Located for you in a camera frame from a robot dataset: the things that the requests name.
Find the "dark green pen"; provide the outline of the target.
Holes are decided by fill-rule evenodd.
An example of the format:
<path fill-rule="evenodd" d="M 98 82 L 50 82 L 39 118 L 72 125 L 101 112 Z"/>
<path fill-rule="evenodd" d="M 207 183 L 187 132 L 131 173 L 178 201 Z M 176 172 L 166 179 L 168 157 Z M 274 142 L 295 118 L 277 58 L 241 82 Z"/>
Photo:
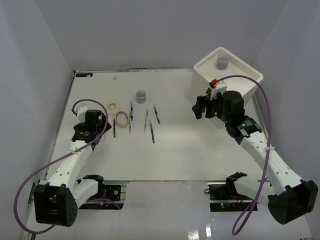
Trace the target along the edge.
<path fill-rule="evenodd" d="M 154 113 L 155 113 L 155 116 L 156 116 L 157 123 L 160 125 L 160 124 L 161 124 L 161 121 L 160 121 L 160 118 L 159 118 L 159 114 L 158 114 L 156 105 L 153 103 L 153 104 L 152 104 L 152 107 L 153 107 L 153 110 L 154 110 Z"/>

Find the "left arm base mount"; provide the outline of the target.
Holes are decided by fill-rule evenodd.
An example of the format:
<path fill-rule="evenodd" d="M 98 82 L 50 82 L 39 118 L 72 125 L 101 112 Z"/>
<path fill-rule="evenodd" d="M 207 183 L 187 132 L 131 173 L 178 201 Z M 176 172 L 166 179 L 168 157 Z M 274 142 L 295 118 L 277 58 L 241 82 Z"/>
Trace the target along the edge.
<path fill-rule="evenodd" d="M 98 182 L 98 192 L 91 196 L 80 209 L 82 210 L 121 210 L 127 192 L 128 181 L 104 180 L 100 175 L 91 174 L 83 177 L 83 180 L 95 180 Z"/>

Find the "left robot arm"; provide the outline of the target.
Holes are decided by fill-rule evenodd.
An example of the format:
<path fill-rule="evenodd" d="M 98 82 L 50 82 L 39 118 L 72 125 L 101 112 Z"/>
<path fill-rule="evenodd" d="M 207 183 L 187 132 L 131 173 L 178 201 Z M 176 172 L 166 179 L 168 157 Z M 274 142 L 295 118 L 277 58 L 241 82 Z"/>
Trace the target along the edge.
<path fill-rule="evenodd" d="M 70 227 L 76 220 L 78 209 L 91 197 L 105 196 L 104 178 L 97 174 L 79 174 L 93 153 L 101 135 L 111 128 L 101 110 L 87 110 L 84 121 L 74 126 L 69 148 L 70 156 L 61 161 L 56 172 L 40 183 L 33 192 L 37 223 Z"/>

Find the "purple pen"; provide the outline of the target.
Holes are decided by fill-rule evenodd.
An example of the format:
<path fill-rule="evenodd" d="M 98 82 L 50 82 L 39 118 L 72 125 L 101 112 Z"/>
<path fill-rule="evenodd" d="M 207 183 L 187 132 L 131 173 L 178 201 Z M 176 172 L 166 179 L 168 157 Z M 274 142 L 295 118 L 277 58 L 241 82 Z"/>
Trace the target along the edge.
<path fill-rule="evenodd" d="M 149 120 L 149 127 L 150 127 L 152 143 L 155 144 L 154 128 L 153 128 L 153 123 L 151 119 Z"/>

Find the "white tape roll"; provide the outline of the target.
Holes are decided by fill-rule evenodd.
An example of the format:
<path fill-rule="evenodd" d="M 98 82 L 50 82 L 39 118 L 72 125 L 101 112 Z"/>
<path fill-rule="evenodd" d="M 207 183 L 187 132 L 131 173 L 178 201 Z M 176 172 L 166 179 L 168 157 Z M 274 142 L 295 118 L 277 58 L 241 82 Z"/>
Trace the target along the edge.
<path fill-rule="evenodd" d="M 109 115 L 115 115 L 122 111 L 122 103 L 117 99 L 110 99 L 105 103 Z"/>

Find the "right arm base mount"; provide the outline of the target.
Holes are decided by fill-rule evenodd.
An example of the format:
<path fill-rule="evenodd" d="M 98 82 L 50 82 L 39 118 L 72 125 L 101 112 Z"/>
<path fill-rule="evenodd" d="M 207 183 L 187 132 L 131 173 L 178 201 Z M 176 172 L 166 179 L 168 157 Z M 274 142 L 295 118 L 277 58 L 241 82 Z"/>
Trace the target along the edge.
<path fill-rule="evenodd" d="M 253 201 L 245 195 L 239 194 L 234 182 L 246 177 L 243 172 L 236 172 L 226 178 L 225 182 L 208 183 L 204 193 L 209 195 L 209 207 L 211 213 L 242 212 Z"/>

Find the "light green pen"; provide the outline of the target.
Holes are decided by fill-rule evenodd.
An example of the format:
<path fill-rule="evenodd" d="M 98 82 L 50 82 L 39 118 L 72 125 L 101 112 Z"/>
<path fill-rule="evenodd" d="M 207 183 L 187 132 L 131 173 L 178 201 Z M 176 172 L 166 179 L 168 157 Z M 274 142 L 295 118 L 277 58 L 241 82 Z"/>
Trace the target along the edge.
<path fill-rule="evenodd" d="M 146 130 L 147 130 L 148 114 L 149 114 L 149 111 L 148 111 L 148 110 L 146 110 L 146 113 L 145 113 L 145 119 L 144 119 L 144 129 L 143 129 L 143 134 L 145 134 L 145 133 L 146 133 Z"/>

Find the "paper clip jar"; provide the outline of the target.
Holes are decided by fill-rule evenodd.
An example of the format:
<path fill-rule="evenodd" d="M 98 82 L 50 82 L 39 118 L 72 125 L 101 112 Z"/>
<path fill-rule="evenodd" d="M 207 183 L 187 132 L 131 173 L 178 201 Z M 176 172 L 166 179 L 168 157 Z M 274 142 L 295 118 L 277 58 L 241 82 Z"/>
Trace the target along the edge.
<path fill-rule="evenodd" d="M 135 99 L 138 103 L 143 104 L 147 100 L 147 93 L 144 90 L 138 90 L 135 94 Z"/>
<path fill-rule="evenodd" d="M 224 71 L 228 68 L 230 62 L 230 56 L 226 53 L 220 53 L 216 58 L 216 68 Z"/>

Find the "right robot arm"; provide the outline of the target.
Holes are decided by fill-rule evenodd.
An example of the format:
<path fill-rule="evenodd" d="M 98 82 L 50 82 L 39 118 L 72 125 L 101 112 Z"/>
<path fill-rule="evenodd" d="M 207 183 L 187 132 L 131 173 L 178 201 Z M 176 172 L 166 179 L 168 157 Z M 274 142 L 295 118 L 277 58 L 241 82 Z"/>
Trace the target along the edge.
<path fill-rule="evenodd" d="M 268 146 L 262 128 L 245 114 L 244 100 L 239 92 L 230 90 L 218 93 L 215 98 L 200 95 L 192 111 L 196 119 L 221 120 L 227 133 L 249 153 L 271 184 L 265 186 L 249 178 L 246 173 L 236 172 L 226 178 L 225 185 L 217 188 L 214 195 L 233 200 L 242 195 L 257 198 L 257 202 L 265 205 L 272 217 L 282 225 L 313 211 L 318 186 L 312 180 L 303 180 L 274 148 Z"/>

